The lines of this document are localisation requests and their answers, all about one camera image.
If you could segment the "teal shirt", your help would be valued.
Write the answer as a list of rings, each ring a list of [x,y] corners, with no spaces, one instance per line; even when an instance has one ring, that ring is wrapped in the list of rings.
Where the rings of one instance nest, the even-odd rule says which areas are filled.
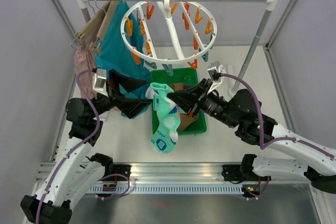
[[[140,63],[137,64],[131,55],[131,49],[142,51],[144,40],[134,16],[130,14],[124,18],[128,10],[127,3],[119,2],[102,42],[101,56],[96,54],[96,65],[98,68],[106,70],[107,79],[108,72],[115,69],[127,77],[147,81],[146,85],[130,93],[127,93],[122,86],[120,87],[124,98],[146,99],[145,93],[150,84],[150,72],[144,66],[144,60],[140,60]],[[131,45],[131,49],[125,45],[126,42]],[[106,92],[98,93],[96,109],[99,114],[115,107],[108,97],[107,84]]]

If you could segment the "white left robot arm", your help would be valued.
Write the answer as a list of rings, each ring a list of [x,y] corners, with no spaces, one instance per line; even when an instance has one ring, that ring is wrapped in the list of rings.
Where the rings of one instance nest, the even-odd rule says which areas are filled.
[[[99,116],[114,107],[132,119],[148,105],[150,99],[127,98],[125,95],[148,84],[114,69],[87,69],[77,74],[77,86],[83,98],[72,98],[66,105],[67,121],[72,123],[69,139],[61,158],[34,195],[20,202],[25,217],[31,223],[69,223],[79,200],[97,182],[112,180],[96,197],[114,198],[119,181],[129,182],[129,175],[114,167],[113,159],[96,153],[87,158],[100,137],[103,121]]]

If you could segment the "white round clip hanger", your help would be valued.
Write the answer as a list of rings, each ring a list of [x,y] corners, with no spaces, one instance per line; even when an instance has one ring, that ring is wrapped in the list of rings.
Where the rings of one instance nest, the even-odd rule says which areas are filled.
[[[172,56],[158,53],[156,32],[148,22],[159,11],[163,16],[165,38],[174,50]],[[179,39],[177,25],[189,34],[193,51],[185,53]],[[188,64],[193,69],[198,68],[198,60],[208,61],[208,53],[212,49],[217,36],[217,23],[210,11],[198,2],[172,2],[162,0],[155,3],[140,1],[132,6],[122,17],[120,24],[122,40],[129,49],[134,61],[139,64],[144,61],[150,68],[162,65],[168,75],[173,74],[173,65]]]

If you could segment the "mint patterned sock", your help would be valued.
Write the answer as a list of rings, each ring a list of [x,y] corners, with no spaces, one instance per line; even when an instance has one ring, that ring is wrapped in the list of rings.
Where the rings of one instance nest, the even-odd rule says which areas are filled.
[[[153,100],[152,107],[156,112],[159,125],[151,138],[152,144],[162,153],[174,150],[177,140],[177,129],[181,123],[179,106],[167,96],[174,90],[167,84],[152,82],[145,96]]]

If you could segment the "beige wooden hanger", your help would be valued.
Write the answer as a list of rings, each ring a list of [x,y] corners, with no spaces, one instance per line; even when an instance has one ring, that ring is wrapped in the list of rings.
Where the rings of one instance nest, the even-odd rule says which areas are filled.
[[[82,11],[86,24],[81,31],[78,31],[73,35],[71,46],[74,48],[76,45],[80,45],[81,49],[85,49],[87,46],[89,46],[89,48],[92,49],[90,45],[96,40],[96,34],[102,22],[102,7],[98,7],[97,3],[95,2],[98,11],[92,17],[90,17],[88,6],[90,6],[92,9],[94,8],[89,4],[89,0],[76,1]]]
[[[91,43],[90,47],[92,50],[101,56],[102,52],[102,42],[106,36],[107,30],[110,26],[114,13],[117,9],[119,1],[107,1],[106,4],[102,7],[102,22],[100,24],[99,30],[96,34],[96,40]]]

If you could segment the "metal clothes rack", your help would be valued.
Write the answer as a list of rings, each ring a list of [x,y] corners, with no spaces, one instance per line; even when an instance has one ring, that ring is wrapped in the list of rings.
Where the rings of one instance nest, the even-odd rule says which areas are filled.
[[[246,70],[249,66],[251,58],[256,50],[256,47],[260,41],[260,38],[263,34],[263,31],[266,27],[266,24],[269,20],[269,17],[273,10],[275,9],[278,0],[77,0],[77,3],[81,9],[87,9],[88,3],[90,1],[108,1],[110,7],[114,6],[115,1],[135,1],[136,4],[132,6],[122,17],[122,21],[120,24],[120,33],[123,39],[125,46],[130,50],[131,55],[134,56],[136,62],[139,62],[140,59],[143,59],[147,63],[160,63],[162,65],[174,65],[187,62],[191,67],[196,66],[196,60],[205,55],[214,45],[215,38],[217,36],[217,23],[215,21],[214,16],[210,13],[210,11],[201,5],[201,2],[256,2],[256,3],[265,3],[266,9],[261,19],[261,22],[258,26],[257,32],[253,38],[253,41],[249,47],[249,51],[245,58],[245,61],[240,69],[238,77],[241,79],[244,77]],[[156,2],[156,7],[159,8],[164,19],[167,24],[167,28],[170,33],[170,38],[172,41],[173,48],[175,50],[176,59],[160,59],[157,57],[154,45],[150,36],[150,32],[148,26],[146,24],[146,20],[151,18],[153,11],[155,10],[155,6],[151,5],[151,1]],[[191,19],[189,15],[189,6],[195,6],[196,10],[204,12],[209,20],[206,25],[205,33],[211,35],[211,39],[208,44],[204,44],[201,41],[201,38],[198,34],[198,31],[195,28],[195,24],[197,24],[201,17],[198,14],[195,15],[195,19]],[[185,22],[186,30],[190,30],[193,33],[194,40],[196,42],[197,52],[192,56],[184,56],[182,52],[182,47],[177,35],[177,31],[173,22],[173,13],[175,8],[179,6],[182,9],[182,16]],[[142,36],[147,38],[146,40],[146,50],[147,53],[143,54],[139,50],[137,50],[134,46],[132,46],[127,38],[132,35],[133,27],[130,19],[130,14],[132,12],[137,12],[140,14],[140,18],[137,19],[137,22],[140,26],[140,31]]]

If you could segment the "green plastic tray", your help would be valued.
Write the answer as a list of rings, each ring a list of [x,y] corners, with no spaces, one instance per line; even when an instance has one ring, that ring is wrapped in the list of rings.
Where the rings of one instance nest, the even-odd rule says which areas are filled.
[[[193,115],[189,116],[192,106],[196,103],[196,96],[200,95],[199,80],[195,69],[177,68],[173,70],[172,76],[169,76],[165,70],[154,70],[151,72],[151,81],[167,84],[178,93],[173,98],[182,106],[180,109],[181,123],[177,129],[180,136],[206,132],[207,125],[202,110],[193,112]]]

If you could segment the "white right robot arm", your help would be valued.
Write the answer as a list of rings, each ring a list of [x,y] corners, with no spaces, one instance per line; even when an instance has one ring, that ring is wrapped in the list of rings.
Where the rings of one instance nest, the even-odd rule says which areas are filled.
[[[167,97],[190,116],[203,111],[210,117],[235,129],[243,142],[277,150],[290,159],[272,159],[246,154],[239,172],[244,181],[255,179],[302,178],[325,193],[335,194],[335,149],[310,141],[262,114],[261,102],[249,85],[225,101],[211,81],[203,79],[187,90],[169,93]]]

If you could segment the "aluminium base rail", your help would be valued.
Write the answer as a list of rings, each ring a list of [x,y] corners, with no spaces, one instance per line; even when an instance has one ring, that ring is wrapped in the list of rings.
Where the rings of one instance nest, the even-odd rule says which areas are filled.
[[[42,183],[48,177],[56,162],[41,163],[35,182]],[[289,173],[267,171],[272,183],[294,184],[311,183],[306,177],[299,176],[307,169],[303,164],[293,164]],[[114,172],[121,172],[133,182],[139,183],[220,183],[238,182],[243,176],[240,163],[122,163],[115,162]]]

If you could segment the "brown ribbed sock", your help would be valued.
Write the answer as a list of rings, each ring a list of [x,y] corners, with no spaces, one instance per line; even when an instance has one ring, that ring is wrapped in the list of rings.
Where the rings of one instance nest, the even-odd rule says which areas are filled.
[[[180,114],[180,125],[177,128],[177,132],[185,131],[192,123],[196,122],[199,119],[199,115],[190,117],[187,114],[181,113]]]

